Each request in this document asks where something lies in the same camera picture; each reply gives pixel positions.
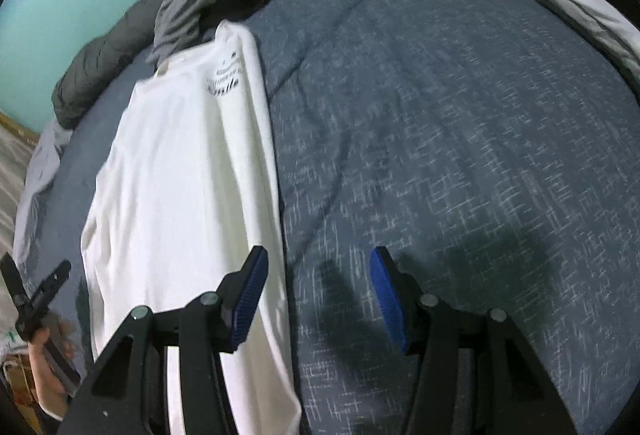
white cloth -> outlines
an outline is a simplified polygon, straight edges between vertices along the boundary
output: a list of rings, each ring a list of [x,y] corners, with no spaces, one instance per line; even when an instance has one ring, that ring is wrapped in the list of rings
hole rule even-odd
[[[298,432],[273,141],[257,47],[223,21],[210,44],[165,60],[124,111],[81,237],[94,355],[138,304],[155,312],[215,290],[253,245],[269,275],[245,344],[222,355],[241,435]],[[184,432],[177,349],[173,434]]]
[[[549,0],[618,57],[640,82],[640,30],[606,0]]]

mattress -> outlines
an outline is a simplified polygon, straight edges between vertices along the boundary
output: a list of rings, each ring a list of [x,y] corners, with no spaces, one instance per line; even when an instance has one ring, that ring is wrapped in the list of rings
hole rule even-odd
[[[247,21],[270,104],[303,433],[397,434],[416,375],[367,259],[388,246],[452,306],[523,330],[578,432],[640,379],[640,108],[535,0],[271,0]],[[84,116],[27,261],[90,364],[79,237],[148,50]]]

hand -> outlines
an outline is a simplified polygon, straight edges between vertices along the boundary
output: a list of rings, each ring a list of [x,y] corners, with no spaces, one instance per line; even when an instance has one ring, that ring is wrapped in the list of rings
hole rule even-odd
[[[68,325],[60,323],[62,335],[69,333]],[[40,329],[35,333],[28,345],[29,360],[33,380],[36,385],[36,395],[40,406],[48,413],[63,418],[68,404],[66,403],[66,390],[60,380],[55,376],[44,355],[44,344],[50,337],[48,328]],[[63,355],[72,359],[74,355],[73,345],[67,341],[63,343]]]

screw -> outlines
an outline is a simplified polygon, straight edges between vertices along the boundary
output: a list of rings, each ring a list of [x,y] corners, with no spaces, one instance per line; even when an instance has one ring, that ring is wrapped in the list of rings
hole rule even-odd
[[[432,308],[438,304],[438,297],[429,293],[423,294],[422,296],[420,296],[420,303],[422,303],[422,305],[424,305],[425,307]]]
[[[149,307],[146,305],[140,305],[131,311],[131,317],[135,320],[141,320],[147,314],[149,314]]]
[[[504,323],[507,319],[507,313],[502,309],[491,309],[489,317],[497,323]]]
[[[215,292],[206,292],[200,296],[200,303],[203,305],[215,305],[220,297]]]

printed logo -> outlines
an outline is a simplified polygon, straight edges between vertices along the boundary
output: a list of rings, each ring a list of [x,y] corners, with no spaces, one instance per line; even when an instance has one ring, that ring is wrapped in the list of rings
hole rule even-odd
[[[244,76],[242,60],[236,52],[231,54],[231,62],[222,68],[218,68],[212,77],[207,77],[207,92],[211,95],[225,95],[240,84],[240,79]]]

